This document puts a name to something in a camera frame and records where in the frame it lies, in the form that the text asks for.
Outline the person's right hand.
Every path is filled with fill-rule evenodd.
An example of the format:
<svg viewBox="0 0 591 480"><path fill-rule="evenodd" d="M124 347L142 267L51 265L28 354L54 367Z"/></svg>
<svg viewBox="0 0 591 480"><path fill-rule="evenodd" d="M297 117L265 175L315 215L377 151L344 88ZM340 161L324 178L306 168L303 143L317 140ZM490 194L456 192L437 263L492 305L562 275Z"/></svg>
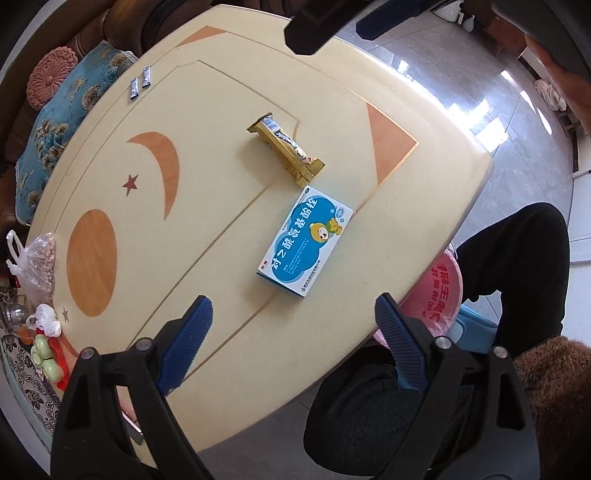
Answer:
<svg viewBox="0 0 591 480"><path fill-rule="evenodd" d="M534 38L525 35L525 40L564 95L571 110L580 120L586 135L589 136L591 134L591 84L578 74L565 70Z"/></svg>

